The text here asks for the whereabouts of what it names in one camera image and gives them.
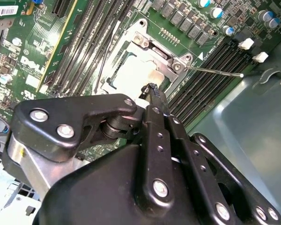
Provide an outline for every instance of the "ram slot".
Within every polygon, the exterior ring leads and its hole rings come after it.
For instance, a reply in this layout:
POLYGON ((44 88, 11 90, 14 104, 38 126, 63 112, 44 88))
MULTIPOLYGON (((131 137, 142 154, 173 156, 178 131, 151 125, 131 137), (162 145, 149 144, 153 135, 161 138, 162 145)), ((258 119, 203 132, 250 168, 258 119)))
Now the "ram slot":
POLYGON ((88 33, 89 30, 93 30, 97 22, 96 18, 100 15, 106 4, 106 1, 99 1, 99 3, 94 6, 93 1, 90 1, 87 11, 82 18, 82 22, 76 29, 77 31, 71 40, 62 61, 60 62, 59 68, 54 73, 54 77, 56 78, 55 83, 58 84, 58 89, 62 87, 66 81, 68 81, 70 76, 68 69, 77 58, 77 51, 81 48, 86 33, 88 33))
MULTIPOLYGON (((227 72, 242 72, 252 60, 237 45, 225 40, 202 67, 227 72)), ((170 102, 170 111, 188 125, 206 109, 235 79, 234 77, 194 72, 187 84, 170 102)))
POLYGON ((75 76, 77 75, 78 71, 81 68, 81 65, 84 63, 86 59, 89 59, 90 54, 89 54, 89 48, 94 44, 95 38, 97 33, 100 31, 100 29, 103 27, 105 24, 106 18, 111 17, 110 15, 110 10, 111 8, 114 7, 114 4, 116 1, 108 2, 108 1, 102 1, 104 3, 104 7, 102 10, 100 10, 100 14, 96 16, 96 22, 92 27, 90 27, 85 35, 84 39, 82 42, 79 44, 79 47, 75 53, 75 56, 71 60, 71 63, 68 66, 67 70, 67 78, 62 81, 60 84, 61 92, 64 92, 68 89, 68 86, 71 83, 71 80, 75 79, 75 76))
POLYGON ((108 12, 108 17, 105 18, 103 24, 101 24, 100 29, 98 29, 98 32, 96 33, 96 36, 94 36, 94 41, 92 41, 92 44, 89 46, 87 50, 87 54, 84 57, 82 63, 80 63, 78 69, 75 70, 75 74, 73 76, 72 81, 69 84, 69 93, 72 94, 75 90, 75 87, 77 87, 77 82, 79 78, 82 75, 85 75, 88 67, 87 64, 91 65, 94 58, 96 57, 96 54, 100 53, 100 49, 102 48, 102 44, 108 39, 110 34, 112 33, 113 27, 115 26, 117 20, 121 16, 119 12, 119 8, 122 5, 123 1, 116 1, 114 5, 111 7, 111 11, 108 12))
MULTIPOLYGON (((230 55, 228 55, 232 61, 229 61, 229 63, 223 65, 221 64, 219 68, 221 70, 229 70, 234 71, 235 66, 240 62, 240 58, 235 53, 231 52, 230 55)), ((184 105, 183 109, 179 112, 179 118, 182 119, 182 121, 186 120, 187 117, 192 116, 192 112, 198 108, 201 104, 205 105, 204 99, 211 95, 213 92, 216 91, 216 88, 223 83, 226 80, 233 80, 234 78, 222 76, 222 75, 214 75, 214 79, 211 79, 208 81, 208 83, 203 83, 201 85, 201 88, 198 93, 196 93, 190 101, 187 102, 186 105, 184 105)))
MULTIPOLYGON (((211 57, 203 63, 202 67, 203 68, 211 68, 212 65, 217 62, 219 59, 219 55, 224 55, 224 53, 229 49, 229 46, 226 43, 222 43, 216 50, 215 52, 211 55, 211 57)), ((193 75, 191 76, 190 80, 187 82, 185 86, 182 87, 181 91, 170 101, 169 107, 171 109, 171 113, 175 109, 176 105, 180 105, 181 101, 187 96, 188 92, 192 91, 194 83, 196 83, 200 78, 201 74, 204 72, 194 72, 193 75)))

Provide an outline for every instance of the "pcie slot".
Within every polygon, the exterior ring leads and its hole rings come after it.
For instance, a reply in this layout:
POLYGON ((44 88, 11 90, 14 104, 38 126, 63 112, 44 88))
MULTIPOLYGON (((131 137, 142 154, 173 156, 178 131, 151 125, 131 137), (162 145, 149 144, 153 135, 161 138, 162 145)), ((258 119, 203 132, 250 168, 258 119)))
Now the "pcie slot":
MULTIPOLYGON (((232 62, 230 62, 228 65, 226 62, 222 63, 221 66, 219 67, 219 69, 227 70, 227 71, 234 71, 234 68, 239 64, 239 60, 240 60, 240 57, 236 56, 233 58, 232 62)), ((207 84, 205 84, 205 85, 202 84, 202 88, 201 88, 200 92, 197 93, 195 96, 193 96, 192 99, 189 99, 187 104, 184 105, 184 107, 180 111, 179 115, 177 115, 179 118, 181 118, 182 121, 185 120, 185 117, 192 115, 192 112, 194 111, 194 109, 196 109, 204 101, 204 99, 206 99, 209 95, 213 94, 216 91, 216 88, 223 81, 227 80, 227 78, 228 78, 228 77, 225 77, 222 75, 215 75, 214 77, 216 77, 216 79, 214 79, 213 81, 210 80, 210 81, 208 81, 207 84)))
POLYGON ((107 4, 107 1, 99 1, 96 7, 93 7, 93 2, 94 1, 91 1, 89 3, 87 12, 83 16, 82 22, 77 28, 77 32, 75 33, 74 38, 59 65, 59 68, 54 73, 54 77, 58 78, 56 82, 59 87, 68 81, 70 76, 70 73, 68 72, 69 67, 73 66, 75 63, 78 53, 83 46, 83 40, 87 37, 86 35, 93 30, 98 16, 100 16, 104 6, 107 4))
POLYGON ((63 17, 66 14, 67 8, 71 0, 55 0, 52 13, 58 17, 63 17))
POLYGON ((106 38, 109 37, 112 33, 112 29, 115 26, 116 21, 120 17, 118 9, 122 3, 122 1, 114 2, 111 7, 111 11, 108 11, 109 16, 105 18, 104 22, 101 24, 101 27, 97 30, 96 34, 94 35, 95 38, 93 39, 93 41, 91 41, 92 45, 90 45, 90 47, 88 48, 86 56, 84 57, 82 63, 80 63, 78 69, 75 70, 73 79, 70 82, 70 94, 73 93, 75 86, 77 86, 77 81, 80 76, 85 74, 87 70, 86 65, 91 60, 91 57, 96 57, 96 55, 93 54, 99 53, 100 49, 102 48, 102 44, 105 42, 106 38))

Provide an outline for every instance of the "black ram slot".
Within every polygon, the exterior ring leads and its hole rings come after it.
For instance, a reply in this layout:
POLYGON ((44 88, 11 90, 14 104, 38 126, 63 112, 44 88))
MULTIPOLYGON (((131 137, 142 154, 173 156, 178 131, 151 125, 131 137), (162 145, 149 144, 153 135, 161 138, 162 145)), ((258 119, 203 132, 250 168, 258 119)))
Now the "black ram slot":
POLYGON ((58 17, 64 17, 71 0, 55 0, 52 13, 58 17))
MULTIPOLYGON (((242 72, 250 63, 251 57, 237 45, 225 39, 202 67, 226 72, 242 72)), ((185 126, 189 125, 203 111, 213 107, 214 100, 236 78, 197 71, 187 84, 171 100, 169 106, 185 126)))
MULTIPOLYGON (((202 67, 203 68, 211 68, 211 66, 217 62, 218 60, 218 56, 220 55, 224 55, 225 52, 229 49, 229 45, 226 44, 225 42, 223 42, 219 47, 217 47, 217 49, 215 50, 215 52, 212 54, 212 56, 208 59, 208 61, 204 62, 202 67)), ((185 95, 187 94, 188 91, 191 90, 193 84, 195 83, 195 80, 200 77, 201 74, 203 74, 204 72, 201 71, 197 71, 195 73, 193 73, 193 75, 191 76, 190 80, 187 82, 187 84, 182 87, 181 91, 173 98, 172 101, 170 101, 169 103, 169 107, 172 109, 174 108, 176 105, 179 105, 180 101, 185 97, 185 95)))
MULTIPOLYGON (((225 63, 227 62, 227 58, 232 58, 234 53, 228 52, 228 55, 225 54, 225 57, 217 58, 215 63, 210 66, 210 68, 218 68, 219 70, 223 69, 225 63)), ((215 74, 200 72, 197 74, 197 80, 193 82, 193 85, 189 88, 186 95, 179 100, 177 103, 177 107, 171 112, 172 114, 179 116, 181 109, 184 108, 185 104, 189 104, 189 99, 192 98, 193 94, 204 89, 204 86, 208 85, 208 83, 212 82, 212 80, 216 77, 215 74)))
MULTIPOLYGON (((226 70, 232 70, 234 72, 241 72, 246 66, 248 62, 240 57, 235 57, 232 62, 228 64, 228 68, 226 70)), ((206 107, 210 107, 211 102, 226 88, 235 78, 234 77, 225 77, 221 75, 216 75, 217 79, 208 84, 208 87, 204 89, 203 92, 197 99, 194 101, 192 105, 188 108, 187 112, 181 115, 182 122, 188 122, 196 118, 198 114, 203 112, 206 107)))

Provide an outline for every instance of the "screw hole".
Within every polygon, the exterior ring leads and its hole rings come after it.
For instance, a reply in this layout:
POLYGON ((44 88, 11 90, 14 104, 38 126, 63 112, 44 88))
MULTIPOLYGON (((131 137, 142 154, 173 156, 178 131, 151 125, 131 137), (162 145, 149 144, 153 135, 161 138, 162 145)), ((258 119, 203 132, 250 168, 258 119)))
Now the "screw hole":
POLYGON ((141 27, 144 27, 145 24, 146 24, 146 23, 145 23, 143 20, 140 21, 140 26, 141 26, 141 27))
POLYGON ((157 147, 157 150, 158 150, 159 152, 163 152, 163 147, 158 146, 158 147, 157 147))
POLYGON ((205 166, 201 166, 201 170, 203 171, 203 172, 206 172, 206 167, 205 166))

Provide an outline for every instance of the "bolt head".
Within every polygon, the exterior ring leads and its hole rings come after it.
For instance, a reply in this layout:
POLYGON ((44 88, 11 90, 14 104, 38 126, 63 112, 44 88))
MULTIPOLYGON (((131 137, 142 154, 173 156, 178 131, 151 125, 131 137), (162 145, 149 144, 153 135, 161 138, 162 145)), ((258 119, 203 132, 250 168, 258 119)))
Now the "bolt head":
POLYGON ((202 137, 202 136, 199 136, 199 140, 200 140, 200 141, 202 141, 203 143, 205 143, 205 142, 206 142, 205 138, 204 138, 204 137, 202 137))
POLYGON ((181 68, 181 65, 179 63, 174 64, 174 70, 178 71, 181 68))
POLYGON ((135 44, 141 45, 144 42, 144 37, 140 34, 137 34, 134 36, 133 41, 135 42, 135 44))
POLYGON ((74 136, 74 129, 70 125, 60 125, 57 133, 64 138, 71 138, 74 136))
POLYGON ((261 219, 266 220, 266 214, 261 208, 256 207, 256 212, 258 213, 261 219))
POLYGON ((268 208, 268 213, 271 215, 271 217, 272 217, 274 220, 279 220, 278 215, 276 214, 276 212, 275 212, 273 209, 268 208))
POLYGON ((47 113, 45 113, 44 111, 41 110, 33 110, 30 113, 30 117, 37 122, 44 122, 48 119, 48 115, 47 113))
POLYGON ((217 212, 219 213, 219 215, 224 219, 224 220, 229 220, 230 219, 230 214, 228 212, 228 210, 226 209, 226 207, 221 204, 221 203, 217 203, 215 205, 217 212))
POLYGON ((168 188, 161 180, 153 182, 153 189, 159 197, 166 197, 168 195, 168 188))

